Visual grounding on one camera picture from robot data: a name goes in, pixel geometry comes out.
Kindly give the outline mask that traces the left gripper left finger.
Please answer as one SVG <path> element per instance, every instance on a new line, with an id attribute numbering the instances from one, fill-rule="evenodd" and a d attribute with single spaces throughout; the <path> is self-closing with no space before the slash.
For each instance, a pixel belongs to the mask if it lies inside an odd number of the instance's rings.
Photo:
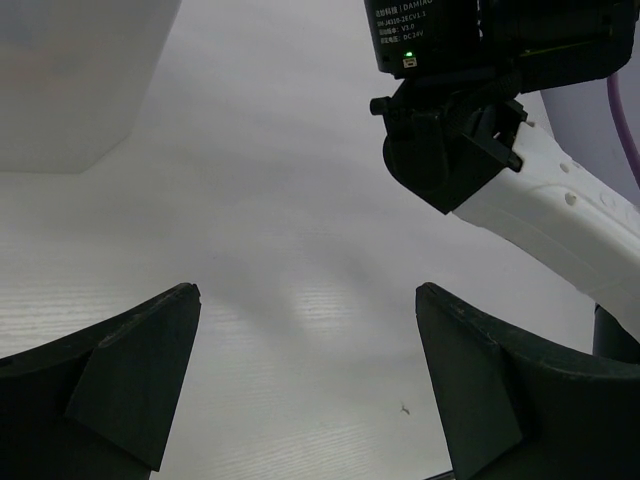
<path id="1" fill-rule="evenodd" d="M 201 312 L 179 284 L 1 360 L 4 479 L 148 479 L 161 468 Z"/>

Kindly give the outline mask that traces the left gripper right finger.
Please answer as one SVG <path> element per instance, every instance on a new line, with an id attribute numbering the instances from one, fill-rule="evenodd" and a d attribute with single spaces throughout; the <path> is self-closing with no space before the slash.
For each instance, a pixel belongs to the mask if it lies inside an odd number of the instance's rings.
<path id="1" fill-rule="evenodd" d="M 456 478 L 638 478 L 638 365 L 544 339 L 434 283 L 415 309 Z"/>

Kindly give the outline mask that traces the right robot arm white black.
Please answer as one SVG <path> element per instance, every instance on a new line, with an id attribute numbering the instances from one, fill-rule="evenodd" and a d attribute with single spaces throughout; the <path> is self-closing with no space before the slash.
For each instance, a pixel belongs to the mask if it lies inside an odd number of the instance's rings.
<path id="1" fill-rule="evenodd" d="M 529 119 L 519 96 L 612 82 L 635 1 L 369 1 L 383 158 L 443 214 L 517 246 L 595 305 L 593 352 L 639 360 L 639 208 Z"/>

